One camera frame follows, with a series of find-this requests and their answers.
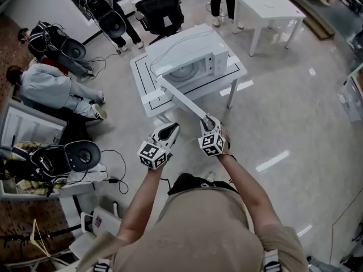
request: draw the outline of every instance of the white desk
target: white desk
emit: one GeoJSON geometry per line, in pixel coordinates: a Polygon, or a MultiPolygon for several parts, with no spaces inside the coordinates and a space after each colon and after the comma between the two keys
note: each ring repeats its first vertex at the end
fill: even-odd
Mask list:
{"type": "MultiPolygon", "coordinates": [[[[234,53],[229,49],[229,56],[233,57],[234,53]]],[[[132,73],[134,75],[136,85],[140,97],[155,91],[159,86],[155,83],[155,76],[150,71],[150,60],[146,53],[134,58],[130,61],[132,73]]],[[[232,84],[231,92],[227,102],[227,107],[232,107],[233,96],[237,90],[239,78],[247,74],[246,68],[241,62],[234,63],[227,67],[227,71],[223,76],[214,77],[212,75],[195,80],[193,83],[182,86],[179,91],[185,94],[189,99],[196,100],[211,92],[219,91],[227,84],[232,84]]],[[[148,117],[157,116],[163,122],[169,120],[163,115],[169,109],[178,107],[178,102],[167,94],[150,101],[143,105],[148,117]]]]}
{"type": "Polygon", "coordinates": [[[301,26],[305,14],[292,4],[289,0],[235,0],[234,9],[234,25],[233,33],[236,34],[238,30],[238,22],[244,7],[250,9],[256,17],[256,28],[254,38],[252,39],[249,55],[255,54],[257,42],[259,40],[261,29],[268,23],[271,28],[273,22],[277,19],[296,19],[295,27],[287,41],[285,47],[288,49],[290,42],[293,40],[294,35],[301,26]]]}

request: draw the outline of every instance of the gray floor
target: gray floor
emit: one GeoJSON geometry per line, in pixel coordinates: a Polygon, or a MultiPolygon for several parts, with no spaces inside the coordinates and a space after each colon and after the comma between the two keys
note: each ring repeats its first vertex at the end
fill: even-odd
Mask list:
{"type": "Polygon", "coordinates": [[[332,0],[330,6],[317,0],[309,0],[313,9],[337,31],[342,38],[351,40],[362,30],[363,19],[340,0],[332,0]]]}
{"type": "MultiPolygon", "coordinates": [[[[211,24],[211,15],[205,9],[207,2],[182,0],[183,29],[211,24]]],[[[135,18],[130,21],[145,43],[155,37],[145,32],[135,18]]],[[[253,80],[254,84],[237,92],[231,110],[226,109],[227,96],[219,92],[196,103],[230,129],[231,152],[266,189],[282,222],[297,232],[308,230],[300,238],[306,253],[328,261],[331,225],[363,186],[363,126],[348,121],[336,94],[349,73],[352,53],[341,52],[335,41],[319,41],[305,25],[286,50],[284,41],[291,26],[278,25],[262,31],[256,54],[249,57],[253,31],[233,35],[231,26],[231,21],[225,19],[216,30],[248,70],[248,78],[243,80],[253,80]],[[256,167],[279,154],[285,158],[258,172],[256,167]]],[[[120,151],[127,164],[127,194],[120,194],[117,185],[96,184],[101,206],[116,200],[121,213],[146,173],[137,150],[161,124],[156,118],[146,117],[129,64],[145,50],[138,50],[130,40],[127,46],[127,52],[121,57],[109,57],[107,68],[86,83],[103,90],[108,100],[104,106],[108,122],[90,129],[95,142],[101,149],[120,151]]],[[[89,58],[114,52],[103,35],[87,44],[89,58]]],[[[101,67],[102,62],[95,63],[96,70],[101,67]]],[[[173,183],[181,172],[198,176],[213,172],[215,178],[227,180],[218,161],[203,157],[198,148],[195,138],[200,135],[199,123],[180,109],[169,111],[166,116],[181,125],[182,133],[163,177],[173,183]]],[[[104,155],[102,162],[109,176],[122,176],[124,166],[117,154],[104,155]]],[[[155,223],[167,191],[167,183],[161,182],[149,227],[155,223]]],[[[337,263],[348,250],[362,215],[362,201],[363,194],[334,226],[332,263],[337,263]]]]}

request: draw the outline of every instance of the hair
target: hair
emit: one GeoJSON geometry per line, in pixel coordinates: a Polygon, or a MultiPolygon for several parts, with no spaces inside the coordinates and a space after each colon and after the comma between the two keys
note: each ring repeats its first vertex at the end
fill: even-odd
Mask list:
{"type": "Polygon", "coordinates": [[[19,30],[18,32],[18,40],[22,40],[25,38],[25,33],[28,31],[28,28],[22,28],[21,30],[19,30]]]}
{"type": "Polygon", "coordinates": [[[16,84],[20,81],[22,73],[20,66],[10,66],[6,71],[6,79],[9,83],[16,84]]]}

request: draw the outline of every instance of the hand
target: hand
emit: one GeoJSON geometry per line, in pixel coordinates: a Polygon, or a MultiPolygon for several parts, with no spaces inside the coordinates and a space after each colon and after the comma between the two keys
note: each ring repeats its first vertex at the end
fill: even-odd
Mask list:
{"type": "Polygon", "coordinates": [[[226,143],[223,146],[223,152],[229,152],[230,141],[231,141],[231,138],[229,137],[230,133],[224,125],[221,125],[221,130],[222,130],[222,137],[226,139],[226,143]]]}

